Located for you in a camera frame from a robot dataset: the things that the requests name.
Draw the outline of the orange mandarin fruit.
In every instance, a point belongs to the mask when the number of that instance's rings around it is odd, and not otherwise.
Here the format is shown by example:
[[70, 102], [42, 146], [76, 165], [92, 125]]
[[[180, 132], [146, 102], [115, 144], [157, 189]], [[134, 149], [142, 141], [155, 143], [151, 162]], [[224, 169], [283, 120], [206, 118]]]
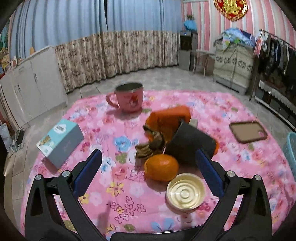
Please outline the orange mandarin fruit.
[[165, 154], [157, 154], [149, 157], [144, 163], [145, 177], [155, 181], [169, 182], [179, 172], [178, 161]]

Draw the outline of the blue tissue box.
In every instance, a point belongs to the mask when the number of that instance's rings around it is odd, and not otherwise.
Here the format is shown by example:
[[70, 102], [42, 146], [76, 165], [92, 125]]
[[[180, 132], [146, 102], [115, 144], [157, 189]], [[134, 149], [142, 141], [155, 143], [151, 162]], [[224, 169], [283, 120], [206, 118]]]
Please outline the blue tissue box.
[[83, 133], [77, 123], [61, 119], [36, 146], [56, 169], [60, 169], [83, 140]]

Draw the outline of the light blue laundry basket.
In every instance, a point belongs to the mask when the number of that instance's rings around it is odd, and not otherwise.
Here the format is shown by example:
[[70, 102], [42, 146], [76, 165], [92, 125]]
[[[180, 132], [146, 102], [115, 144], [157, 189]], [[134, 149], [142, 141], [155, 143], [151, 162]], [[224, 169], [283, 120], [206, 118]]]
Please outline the light blue laundry basket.
[[296, 161], [295, 161], [295, 151], [296, 151], [296, 134], [294, 132], [290, 132], [285, 140], [285, 144], [283, 146], [283, 153], [288, 161], [290, 169], [292, 171], [294, 179], [296, 179]]

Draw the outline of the brown phone case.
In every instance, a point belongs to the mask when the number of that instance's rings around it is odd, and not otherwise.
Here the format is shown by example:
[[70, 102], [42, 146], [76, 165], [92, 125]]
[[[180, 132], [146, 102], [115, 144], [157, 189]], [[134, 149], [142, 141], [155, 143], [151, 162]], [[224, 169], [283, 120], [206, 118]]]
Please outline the brown phone case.
[[237, 142], [248, 144], [261, 140], [266, 140], [268, 133], [258, 121], [232, 122], [229, 128]]

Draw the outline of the pink floral tablecloth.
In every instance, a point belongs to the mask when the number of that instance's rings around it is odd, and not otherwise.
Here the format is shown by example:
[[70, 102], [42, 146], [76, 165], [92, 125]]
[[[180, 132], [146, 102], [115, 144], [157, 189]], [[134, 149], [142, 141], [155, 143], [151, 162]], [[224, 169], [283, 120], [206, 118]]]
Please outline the pink floral tablecloth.
[[254, 114], [229, 93], [203, 91], [146, 91], [142, 113], [134, 118], [116, 113], [104, 95], [76, 101], [64, 118], [79, 125], [84, 140], [60, 170], [47, 166], [44, 156], [38, 155], [25, 188], [20, 222], [25, 222], [28, 196], [37, 174], [58, 176], [99, 149], [102, 165], [78, 202], [106, 238], [115, 232], [157, 233], [202, 225], [218, 198], [207, 190], [198, 208], [173, 209], [166, 202], [166, 184], [148, 180], [142, 163], [135, 158], [135, 146], [147, 141], [143, 125], [149, 114], [179, 105], [187, 106], [198, 120], [198, 129], [219, 143], [214, 161], [238, 176], [262, 177], [273, 230], [277, 230], [295, 203], [295, 180], [280, 146], [272, 136], [253, 144], [238, 143], [230, 123], [253, 121]]

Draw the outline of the low tv shelf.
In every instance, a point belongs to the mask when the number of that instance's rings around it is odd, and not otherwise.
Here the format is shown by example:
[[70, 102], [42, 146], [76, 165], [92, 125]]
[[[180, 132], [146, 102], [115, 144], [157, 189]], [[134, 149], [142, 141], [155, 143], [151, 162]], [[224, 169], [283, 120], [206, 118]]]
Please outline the low tv shelf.
[[291, 101], [267, 81], [259, 80], [252, 97], [295, 131], [295, 98]]

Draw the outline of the white cabinet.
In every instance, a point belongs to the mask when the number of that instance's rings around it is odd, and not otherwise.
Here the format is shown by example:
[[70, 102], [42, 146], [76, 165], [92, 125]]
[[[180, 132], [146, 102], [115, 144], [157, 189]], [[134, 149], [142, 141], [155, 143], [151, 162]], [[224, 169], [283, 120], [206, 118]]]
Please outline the white cabinet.
[[37, 51], [5, 74], [1, 89], [19, 128], [57, 106], [68, 104], [53, 46]]

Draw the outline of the pink metal mug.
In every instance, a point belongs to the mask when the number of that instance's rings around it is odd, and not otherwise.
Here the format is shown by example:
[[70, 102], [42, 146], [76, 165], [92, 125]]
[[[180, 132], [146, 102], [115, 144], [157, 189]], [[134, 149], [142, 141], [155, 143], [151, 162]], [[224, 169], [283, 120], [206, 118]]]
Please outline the pink metal mug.
[[113, 93], [106, 96], [107, 103], [126, 113], [135, 113], [142, 109], [144, 86], [140, 82], [127, 82], [118, 85]]

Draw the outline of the cloth covered chest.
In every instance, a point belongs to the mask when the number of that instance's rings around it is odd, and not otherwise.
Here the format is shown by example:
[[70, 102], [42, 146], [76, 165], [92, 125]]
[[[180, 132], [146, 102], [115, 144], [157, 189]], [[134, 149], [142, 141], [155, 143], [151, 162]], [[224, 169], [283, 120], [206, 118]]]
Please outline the cloth covered chest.
[[224, 50], [222, 40], [215, 41], [214, 82], [245, 95], [250, 88], [253, 69], [252, 47], [230, 43]]

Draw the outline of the clothes rack with clothes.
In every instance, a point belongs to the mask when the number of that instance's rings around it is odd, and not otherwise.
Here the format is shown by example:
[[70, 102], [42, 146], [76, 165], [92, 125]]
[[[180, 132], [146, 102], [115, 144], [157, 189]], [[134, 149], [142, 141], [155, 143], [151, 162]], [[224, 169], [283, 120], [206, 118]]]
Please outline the clothes rack with clothes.
[[263, 83], [267, 92], [295, 102], [295, 47], [260, 29], [254, 48], [254, 71], [249, 99]]

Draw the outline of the floral beige curtain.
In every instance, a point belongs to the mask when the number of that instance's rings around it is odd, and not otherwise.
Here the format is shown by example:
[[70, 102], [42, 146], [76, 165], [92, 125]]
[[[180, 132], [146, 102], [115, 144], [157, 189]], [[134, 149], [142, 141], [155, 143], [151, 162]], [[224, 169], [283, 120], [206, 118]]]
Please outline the floral beige curtain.
[[67, 93], [118, 74], [179, 61], [179, 35], [168, 31], [114, 31], [55, 47], [58, 67]]

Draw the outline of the small folding table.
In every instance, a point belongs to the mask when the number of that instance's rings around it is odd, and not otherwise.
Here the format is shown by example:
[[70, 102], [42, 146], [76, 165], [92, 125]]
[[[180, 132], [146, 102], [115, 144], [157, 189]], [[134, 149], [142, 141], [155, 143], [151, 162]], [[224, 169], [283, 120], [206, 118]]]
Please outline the small folding table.
[[207, 72], [207, 65], [209, 63], [209, 60], [210, 59], [215, 59], [215, 53], [211, 52], [211, 51], [196, 49], [196, 50], [192, 50], [191, 54], [193, 56], [193, 61], [194, 61], [192, 74], [196, 73], [197, 63], [199, 61], [202, 61], [201, 66], [202, 66], [202, 69], [203, 69], [203, 76], [205, 77], [206, 72]]

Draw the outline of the pile of blue bedding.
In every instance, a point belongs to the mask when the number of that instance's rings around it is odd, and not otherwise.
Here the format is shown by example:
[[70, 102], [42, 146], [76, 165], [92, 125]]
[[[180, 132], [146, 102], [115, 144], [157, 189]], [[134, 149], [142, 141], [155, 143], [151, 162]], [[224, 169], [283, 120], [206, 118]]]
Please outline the pile of blue bedding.
[[255, 37], [239, 28], [225, 29], [215, 40], [214, 46], [222, 43], [222, 50], [225, 51], [231, 44], [255, 47]]

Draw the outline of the water dispenser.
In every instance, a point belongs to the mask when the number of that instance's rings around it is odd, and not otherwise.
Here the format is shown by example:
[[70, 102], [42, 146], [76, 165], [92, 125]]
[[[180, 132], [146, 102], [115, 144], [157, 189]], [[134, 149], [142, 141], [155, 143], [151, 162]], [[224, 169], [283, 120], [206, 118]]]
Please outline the water dispenser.
[[198, 48], [198, 33], [181, 31], [179, 36], [179, 67], [192, 71], [194, 68], [193, 52]]

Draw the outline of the red heart wall decoration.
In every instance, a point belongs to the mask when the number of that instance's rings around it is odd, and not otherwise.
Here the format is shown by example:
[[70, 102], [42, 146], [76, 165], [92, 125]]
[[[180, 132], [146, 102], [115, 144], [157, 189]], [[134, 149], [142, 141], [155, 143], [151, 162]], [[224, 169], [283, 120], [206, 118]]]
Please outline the red heart wall decoration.
[[214, 5], [221, 15], [232, 22], [243, 18], [248, 11], [245, 0], [214, 0]]

